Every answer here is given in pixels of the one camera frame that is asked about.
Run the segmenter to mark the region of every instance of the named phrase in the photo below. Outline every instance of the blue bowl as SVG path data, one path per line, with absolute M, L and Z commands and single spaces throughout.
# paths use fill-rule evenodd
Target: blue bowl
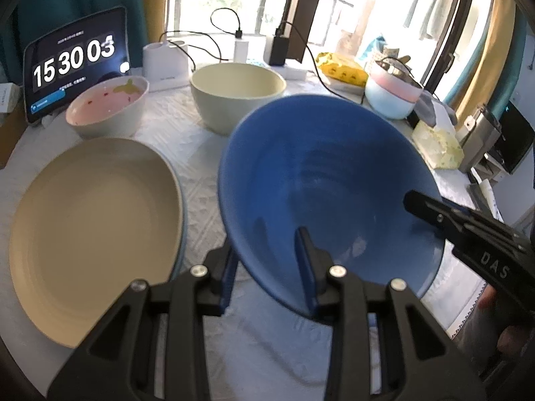
M 366 281 L 403 278 L 422 297 L 444 241 L 403 208 L 418 190 L 440 198 L 426 164 L 397 129 L 342 99 L 275 100 L 236 127 L 219 166 L 219 207 L 234 250 L 259 285 L 311 317 L 294 250 L 315 246 Z

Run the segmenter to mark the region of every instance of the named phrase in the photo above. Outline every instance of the teal curtain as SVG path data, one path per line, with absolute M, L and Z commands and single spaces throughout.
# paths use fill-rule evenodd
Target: teal curtain
M 4 67 L 0 62 L 0 83 L 7 83 L 7 77 L 5 76 Z
M 509 52 L 507 53 L 504 69 L 487 105 L 489 111 L 496 116 L 497 119 L 504 113 L 507 102 L 513 94 L 516 83 L 518 83 L 527 33 L 528 25 L 526 23 L 526 18 L 522 14 L 520 8 L 516 6 L 515 26 L 513 28 L 513 37 L 511 39 Z
M 0 32 L 0 63 L 7 79 L 22 83 L 26 45 L 66 23 L 114 6 L 127 10 L 128 49 L 132 67 L 141 66 L 147 44 L 143 0 L 21 0 Z
M 469 79 L 473 77 L 472 70 L 477 66 L 479 60 L 481 59 L 481 56 L 483 55 L 483 49 L 485 48 L 485 42 L 487 41 L 487 36 L 489 35 L 489 26 L 491 24 L 491 16 L 489 13 L 489 17 L 487 18 L 487 22 L 485 24 L 485 29 L 483 29 L 483 34 L 481 35 L 481 39 L 479 42 L 477 42 L 477 45 L 475 46 L 475 50 L 472 53 L 472 56 L 470 57 L 470 60 L 464 67 L 463 71 L 461 72 L 461 75 L 459 75 L 459 78 L 451 88 L 451 90 L 448 92 L 448 95 L 446 95 L 444 99 L 444 103 L 451 106 L 451 103 L 456 99 L 458 93 L 463 88 L 463 86 L 469 82 Z

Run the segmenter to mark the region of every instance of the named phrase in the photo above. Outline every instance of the yellow snack bag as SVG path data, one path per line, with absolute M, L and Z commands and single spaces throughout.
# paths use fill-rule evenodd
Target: yellow snack bag
M 319 53 L 316 64 L 327 77 L 362 88 L 366 85 L 368 74 L 362 66 L 343 55 Z

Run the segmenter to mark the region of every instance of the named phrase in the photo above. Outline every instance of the white wall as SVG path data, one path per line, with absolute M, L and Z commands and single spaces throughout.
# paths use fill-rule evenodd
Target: white wall
M 534 47 L 535 38 L 528 35 L 520 77 L 511 102 L 535 128 L 535 69 L 533 71 L 528 69 L 533 58 Z M 511 176 L 496 183 L 493 190 L 504 222 L 513 225 L 535 204 L 533 150 L 528 153 L 517 170 Z

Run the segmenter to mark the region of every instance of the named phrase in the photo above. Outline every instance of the screw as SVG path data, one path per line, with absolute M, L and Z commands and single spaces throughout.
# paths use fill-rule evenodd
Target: screw
M 195 277 L 204 277 L 208 274 L 208 269 L 204 265 L 193 265 L 189 272 Z
M 342 265 L 333 265 L 329 268 L 329 274 L 333 277 L 344 277 L 347 274 L 347 270 Z
M 403 279 L 392 279 L 390 281 L 390 286 L 396 291 L 405 291 L 407 283 Z
M 144 280 L 135 280 L 130 284 L 130 288 L 132 288 L 135 292 L 141 292 L 146 288 L 146 282 Z

